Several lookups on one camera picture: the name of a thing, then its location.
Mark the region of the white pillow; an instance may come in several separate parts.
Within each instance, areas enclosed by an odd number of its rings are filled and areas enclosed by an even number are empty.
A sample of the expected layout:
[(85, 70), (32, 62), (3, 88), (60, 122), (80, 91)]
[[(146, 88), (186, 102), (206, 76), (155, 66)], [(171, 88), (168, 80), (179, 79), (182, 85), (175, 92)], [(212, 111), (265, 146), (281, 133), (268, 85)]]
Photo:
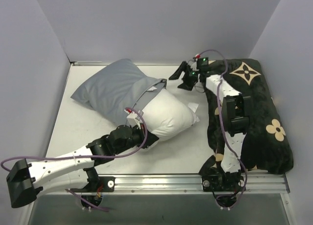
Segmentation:
[(160, 141), (169, 140), (200, 120), (187, 105), (167, 89), (161, 91), (143, 108), (148, 131)]

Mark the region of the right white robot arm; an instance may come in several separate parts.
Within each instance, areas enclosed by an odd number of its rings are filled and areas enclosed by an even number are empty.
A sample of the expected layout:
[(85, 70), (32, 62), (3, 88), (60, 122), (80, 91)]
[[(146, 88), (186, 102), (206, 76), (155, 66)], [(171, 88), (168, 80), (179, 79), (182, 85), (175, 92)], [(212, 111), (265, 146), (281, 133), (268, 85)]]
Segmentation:
[(209, 59), (197, 56), (192, 63), (183, 61), (169, 80), (182, 79), (180, 89), (192, 90), (198, 81), (213, 92), (217, 98), (218, 117), (224, 139), (223, 158), (216, 161), (219, 165), (215, 173), (206, 179), (212, 191), (235, 191), (245, 187), (241, 171), (245, 169), (241, 162), (243, 141), (250, 124), (251, 99), (234, 89), (223, 75), (208, 74)]

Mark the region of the grey pillowcase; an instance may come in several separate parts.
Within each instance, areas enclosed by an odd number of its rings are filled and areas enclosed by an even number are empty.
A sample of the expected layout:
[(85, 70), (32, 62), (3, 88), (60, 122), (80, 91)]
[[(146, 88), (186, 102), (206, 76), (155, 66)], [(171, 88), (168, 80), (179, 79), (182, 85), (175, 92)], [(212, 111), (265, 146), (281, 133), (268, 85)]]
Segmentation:
[(130, 59), (115, 61), (81, 84), (71, 98), (115, 125), (126, 124), (126, 108), (143, 110), (167, 85), (145, 75)]

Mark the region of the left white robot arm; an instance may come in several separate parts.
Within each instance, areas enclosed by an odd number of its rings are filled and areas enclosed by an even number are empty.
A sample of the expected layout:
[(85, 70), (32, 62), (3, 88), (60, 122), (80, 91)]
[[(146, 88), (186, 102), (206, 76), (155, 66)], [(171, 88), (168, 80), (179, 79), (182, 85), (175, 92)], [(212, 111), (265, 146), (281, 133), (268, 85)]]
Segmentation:
[(96, 167), (136, 148), (149, 148), (159, 137), (143, 125), (120, 125), (83, 147), (59, 157), (47, 157), (28, 162), (27, 157), (16, 158), (6, 177), (12, 208), (20, 208), (50, 192), (74, 189), (79, 192), (112, 191), (113, 185), (100, 178)]

